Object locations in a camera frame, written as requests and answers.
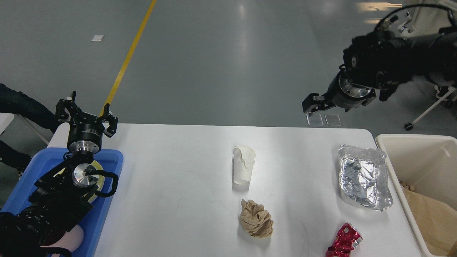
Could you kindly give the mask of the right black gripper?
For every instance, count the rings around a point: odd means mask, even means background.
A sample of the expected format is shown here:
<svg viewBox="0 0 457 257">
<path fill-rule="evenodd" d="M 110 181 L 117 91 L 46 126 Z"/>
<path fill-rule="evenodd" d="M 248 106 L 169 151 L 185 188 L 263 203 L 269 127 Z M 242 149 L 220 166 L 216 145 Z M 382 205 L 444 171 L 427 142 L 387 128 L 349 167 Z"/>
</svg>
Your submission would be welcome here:
<svg viewBox="0 0 457 257">
<path fill-rule="evenodd" d="M 327 96 L 325 94 L 309 94 L 302 101 L 302 107 L 306 114 L 326 111 L 334 107 L 349 112 L 357 107 L 369 105 L 376 97 L 377 94 L 374 89 L 354 86 L 349 82 L 346 72 L 339 71 L 329 84 Z"/>
</svg>

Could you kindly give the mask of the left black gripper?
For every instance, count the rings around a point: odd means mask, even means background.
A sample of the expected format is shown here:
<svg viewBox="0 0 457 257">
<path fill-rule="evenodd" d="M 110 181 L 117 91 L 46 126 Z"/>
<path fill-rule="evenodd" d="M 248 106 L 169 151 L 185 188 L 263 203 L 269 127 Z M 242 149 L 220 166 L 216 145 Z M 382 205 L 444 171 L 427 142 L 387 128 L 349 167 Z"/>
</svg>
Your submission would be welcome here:
<svg viewBox="0 0 457 257">
<path fill-rule="evenodd" d="M 62 98 L 56 104 L 55 117 L 60 122 L 70 124 L 67 149 L 73 153 L 80 150 L 98 153 L 103 134 L 111 138 L 116 133 L 119 119 L 110 112 L 110 104 L 105 104 L 101 116 L 96 118 L 97 124 L 82 123 L 86 120 L 86 114 L 75 100 L 76 91 L 72 91 L 70 97 Z"/>
</svg>

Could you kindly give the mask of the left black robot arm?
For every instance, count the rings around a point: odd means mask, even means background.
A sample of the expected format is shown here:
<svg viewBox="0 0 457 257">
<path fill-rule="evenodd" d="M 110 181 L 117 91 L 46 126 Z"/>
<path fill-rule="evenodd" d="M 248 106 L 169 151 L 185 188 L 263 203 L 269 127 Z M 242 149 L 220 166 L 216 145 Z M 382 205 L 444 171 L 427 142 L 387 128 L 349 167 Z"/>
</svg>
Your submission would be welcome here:
<svg viewBox="0 0 457 257">
<path fill-rule="evenodd" d="M 61 163 L 42 175 L 28 197 L 30 206 L 18 214 L 1 212 L 3 257 L 70 257 L 69 249 L 44 247 L 55 233 L 70 232 L 93 208 L 90 198 L 111 197 L 119 184 L 114 172 L 93 166 L 102 149 L 102 137 L 116 133 L 118 118 L 104 105 L 100 116 L 83 112 L 75 103 L 76 92 L 56 105 L 56 117 L 70 125 L 67 152 Z"/>
</svg>

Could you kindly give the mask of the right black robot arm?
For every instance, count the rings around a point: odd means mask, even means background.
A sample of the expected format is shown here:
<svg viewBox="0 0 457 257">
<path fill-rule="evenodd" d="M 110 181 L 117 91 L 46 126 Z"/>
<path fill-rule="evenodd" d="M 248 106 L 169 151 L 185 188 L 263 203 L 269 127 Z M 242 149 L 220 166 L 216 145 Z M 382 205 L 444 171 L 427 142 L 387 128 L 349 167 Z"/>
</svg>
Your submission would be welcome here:
<svg viewBox="0 0 457 257">
<path fill-rule="evenodd" d="M 396 36 L 390 25 L 396 13 L 414 7 L 444 11 L 450 23 L 435 34 Z M 437 86 L 456 86 L 456 9 L 441 4 L 413 4 L 394 10 L 382 18 L 374 30 L 352 39 L 343 51 L 343 64 L 327 92 L 309 94 L 302 101 L 306 114 L 340 107 L 348 112 L 380 101 L 395 93 L 398 86 L 422 77 Z"/>
</svg>

